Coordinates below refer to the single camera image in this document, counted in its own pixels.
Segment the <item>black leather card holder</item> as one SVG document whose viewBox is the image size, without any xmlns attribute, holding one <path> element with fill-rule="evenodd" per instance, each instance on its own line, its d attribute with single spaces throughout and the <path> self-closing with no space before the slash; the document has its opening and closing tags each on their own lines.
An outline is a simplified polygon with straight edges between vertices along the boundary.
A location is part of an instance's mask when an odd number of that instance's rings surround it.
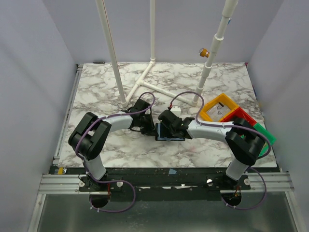
<svg viewBox="0 0 309 232">
<path fill-rule="evenodd" d="M 161 123 L 155 124 L 156 129 L 156 141 L 185 141 L 185 138 L 178 138 L 173 136 L 169 130 Z"/>
</svg>

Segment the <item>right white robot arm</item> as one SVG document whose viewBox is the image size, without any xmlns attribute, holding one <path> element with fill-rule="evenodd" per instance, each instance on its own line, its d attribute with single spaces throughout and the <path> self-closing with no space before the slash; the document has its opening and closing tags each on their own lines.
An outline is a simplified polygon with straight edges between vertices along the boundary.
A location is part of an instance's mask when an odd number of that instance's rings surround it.
<svg viewBox="0 0 309 232">
<path fill-rule="evenodd" d="M 258 160 L 265 144 L 262 134 L 243 118 L 226 123 L 198 122 L 192 117 L 181 119 L 172 111 L 165 110 L 158 119 L 173 137 L 210 139 L 226 143 L 229 146 L 234 159 L 222 177 L 222 184 L 227 189 L 234 189 L 239 185 L 239 179 Z"/>
</svg>

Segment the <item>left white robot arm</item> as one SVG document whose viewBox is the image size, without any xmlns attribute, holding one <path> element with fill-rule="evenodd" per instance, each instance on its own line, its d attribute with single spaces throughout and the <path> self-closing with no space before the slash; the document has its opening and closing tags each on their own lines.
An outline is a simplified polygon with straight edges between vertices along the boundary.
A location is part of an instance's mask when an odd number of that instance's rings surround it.
<svg viewBox="0 0 309 232">
<path fill-rule="evenodd" d="M 90 185 L 97 191 L 104 190 L 107 179 L 100 153 L 111 132 L 138 128 L 144 136 L 156 136 L 152 118 L 152 105 L 142 99 L 127 110 L 114 115 L 98 117 L 86 113 L 69 137 L 68 143 L 82 160 L 86 172 L 92 177 Z"/>
</svg>

